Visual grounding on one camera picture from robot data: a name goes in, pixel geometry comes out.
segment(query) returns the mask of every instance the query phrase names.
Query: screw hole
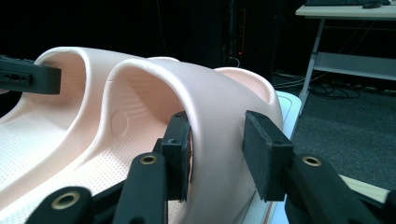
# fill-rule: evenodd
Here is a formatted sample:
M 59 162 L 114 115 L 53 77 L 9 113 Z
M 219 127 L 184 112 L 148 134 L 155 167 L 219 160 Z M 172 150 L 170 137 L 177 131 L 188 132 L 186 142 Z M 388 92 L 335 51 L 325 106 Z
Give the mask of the screw hole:
M 72 206 L 73 204 L 78 202 L 78 200 L 79 200 L 79 193 L 76 191 L 70 191 L 56 198 L 52 202 L 51 206 L 53 209 L 62 210 Z
M 172 138 L 172 139 L 168 140 L 168 143 L 176 144 L 176 143 L 178 143 L 178 141 L 176 139 Z
M 310 166 L 320 166 L 321 165 L 321 161 L 315 157 L 304 157 L 303 162 L 305 162 L 306 164 L 308 164 Z
M 20 76 L 18 76 L 18 75 L 11 75 L 11 79 L 12 79 L 12 80 L 15 80 L 15 81 L 18 81 L 18 80 L 20 80 L 21 78 L 20 78 Z
M 150 165 L 157 161 L 157 157 L 149 155 L 140 159 L 140 162 L 145 165 Z

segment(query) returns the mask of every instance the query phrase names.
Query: textured plastic surface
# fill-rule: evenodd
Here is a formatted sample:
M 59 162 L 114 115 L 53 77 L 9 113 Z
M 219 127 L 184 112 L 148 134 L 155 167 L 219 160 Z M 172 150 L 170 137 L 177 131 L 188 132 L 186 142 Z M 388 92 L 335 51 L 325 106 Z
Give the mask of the textured plastic surface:
M 56 48 L 35 63 L 63 70 L 61 92 L 25 92 L 0 118 L 0 210 L 60 172 L 95 137 L 104 86 L 111 69 L 135 56 Z
M 132 159 L 150 152 L 169 118 L 185 110 L 192 129 L 191 182 L 185 203 L 169 203 L 169 222 L 240 223 L 255 191 L 241 151 L 248 109 L 282 129 L 276 92 L 256 74 L 232 68 L 217 72 L 169 59 L 125 60 L 107 78 L 91 145 L 2 210 L 0 220 L 24 221 L 53 189 L 80 185 L 95 195 L 121 182 Z

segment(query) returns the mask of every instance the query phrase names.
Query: white desk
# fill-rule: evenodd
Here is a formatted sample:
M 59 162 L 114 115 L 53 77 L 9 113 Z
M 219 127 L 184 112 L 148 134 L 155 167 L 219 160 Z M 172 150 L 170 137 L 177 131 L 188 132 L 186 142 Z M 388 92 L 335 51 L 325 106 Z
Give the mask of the white desk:
M 300 114 L 303 112 L 308 97 L 309 82 L 313 70 L 341 73 L 360 77 L 376 77 L 387 80 L 396 80 L 396 59 L 362 57 L 355 55 L 318 52 L 318 45 L 323 31 L 324 22 L 333 20 L 372 20 L 396 21 L 396 2 L 390 6 L 373 9 L 362 7 L 305 7 L 296 11 L 298 16 L 320 19 L 317 37 L 306 71 L 303 89 L 299 98 L 302 101 Z

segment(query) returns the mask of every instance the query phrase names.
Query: dark background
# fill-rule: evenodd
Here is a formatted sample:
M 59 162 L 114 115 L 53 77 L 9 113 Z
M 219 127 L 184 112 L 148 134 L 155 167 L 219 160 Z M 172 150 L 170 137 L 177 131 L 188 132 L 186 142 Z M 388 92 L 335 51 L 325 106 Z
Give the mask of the dark background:
M 210 68 L 239 64 L 271 82 L 275 70 L 303 77 L 318 29 L 318 20 L 295 16 L 303 3 L 0 1 L 0 54 L 34 60 L 47 49 L 80 46 L 142 57 L 171 56 Z M 395 30 L 396 21 L 327 21 L 320 49 L 396 58 Z M 346 82 L 359 78 L 340 76 Z M 393 82 L 375 82 L 394 86 Z M 20 95 L 0 95 L 0 116 Z

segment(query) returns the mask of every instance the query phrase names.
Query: black metal bracket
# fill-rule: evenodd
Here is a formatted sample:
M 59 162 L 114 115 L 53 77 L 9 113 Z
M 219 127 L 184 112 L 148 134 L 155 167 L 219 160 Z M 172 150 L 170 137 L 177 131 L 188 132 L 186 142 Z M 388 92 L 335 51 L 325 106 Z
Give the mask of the black metal bracket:
M 247 111 L 243 152 L 262 199 L 284 201 L 292 224 L 396 223 L 396 191 L 385 203 L 351 190 L 321 157 L 295 155 L 292 142 L 266 116 Z M 134 158 L 125 181 L 95 195 L 59 189 L 27 223 L 167 223 L 167 201 L 187 199 L 191 127 L 175 114 L 154 149 Z
M 396 223 L 392 191 L 380 204 L 350 189 L 319 156 L 293 153 L 291 141 L 266 116 L 247 111 L 244 155 L 265 201 L 283 201 L 290 223 Z
M 0 55 L 0 89 L 59 94 L 62 70 Z
M 59 189 L 26 223 L 167 223 L 167 202 L 187 200 L 191 153 L 191 126 L 180 112 L 152 152 L 134 158 L 124 181 L 93 197 L 81 187 Z M 57 209 L 54 202 L 63 206 Z

